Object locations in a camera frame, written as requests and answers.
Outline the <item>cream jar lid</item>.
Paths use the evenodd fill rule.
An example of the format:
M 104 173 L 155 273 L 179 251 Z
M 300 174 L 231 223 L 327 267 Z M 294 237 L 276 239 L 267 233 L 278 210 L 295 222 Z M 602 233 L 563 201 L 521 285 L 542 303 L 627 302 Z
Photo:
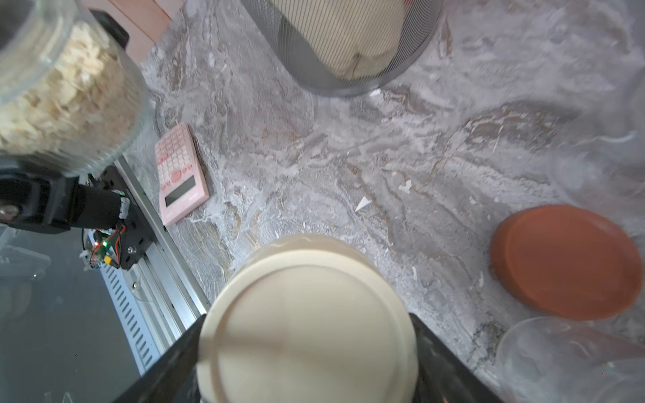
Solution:
M 324 235 L 280 238 L 216 297 L 198 343 L 206 402 L 409 402 L 411 317 L 379 270 Z

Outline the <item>oatmeal jar with cream lid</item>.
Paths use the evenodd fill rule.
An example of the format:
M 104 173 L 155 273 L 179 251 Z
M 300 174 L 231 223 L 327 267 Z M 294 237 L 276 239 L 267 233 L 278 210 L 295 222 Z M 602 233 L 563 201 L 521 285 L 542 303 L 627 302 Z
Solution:
M 76 1 L 1 3 L 1 156 L 65 176 L 113 163 L 151 120 L 148 87 Z

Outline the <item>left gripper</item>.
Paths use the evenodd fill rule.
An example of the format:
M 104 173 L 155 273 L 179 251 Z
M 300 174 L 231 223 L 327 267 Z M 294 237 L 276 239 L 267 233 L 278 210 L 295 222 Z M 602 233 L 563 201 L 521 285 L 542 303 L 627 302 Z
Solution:
M 82 185 L 28 161 L 1 158 L 1 223 L 35 233 L 112 228 L 126 219 L 126 197 Z

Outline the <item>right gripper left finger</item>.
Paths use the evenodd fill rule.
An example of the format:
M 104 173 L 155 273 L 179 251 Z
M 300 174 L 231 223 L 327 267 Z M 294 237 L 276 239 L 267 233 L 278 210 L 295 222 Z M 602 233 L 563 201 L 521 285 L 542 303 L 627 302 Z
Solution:
M 198 343 L 206 315 L 201 315 L 152 367 L 114 402 L 202 401 L 198 388 Z

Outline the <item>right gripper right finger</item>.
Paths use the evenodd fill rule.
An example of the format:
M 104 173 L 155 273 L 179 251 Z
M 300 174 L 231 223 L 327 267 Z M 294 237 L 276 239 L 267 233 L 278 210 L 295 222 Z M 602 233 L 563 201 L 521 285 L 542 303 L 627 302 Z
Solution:
M 418 346 L 414 403 L 502 403 L 415 314 L 409 314 Z

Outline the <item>oatmeal jar with brown lid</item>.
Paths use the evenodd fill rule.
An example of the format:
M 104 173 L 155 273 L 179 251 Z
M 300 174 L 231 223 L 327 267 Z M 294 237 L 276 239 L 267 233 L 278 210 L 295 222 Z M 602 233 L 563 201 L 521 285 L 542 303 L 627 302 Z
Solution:
M 497 346 L 496 369 L 506 402 L 644 401 L 644 347 L 589 322 L 519 322 Z

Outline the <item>glass oatmeal jar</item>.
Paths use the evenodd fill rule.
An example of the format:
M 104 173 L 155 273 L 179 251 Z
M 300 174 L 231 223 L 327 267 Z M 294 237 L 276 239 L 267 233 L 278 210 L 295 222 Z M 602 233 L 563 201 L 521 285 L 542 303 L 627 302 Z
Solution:
M 568 203 L 644 222 L 644 70 L 557 132 L 546 172 Z

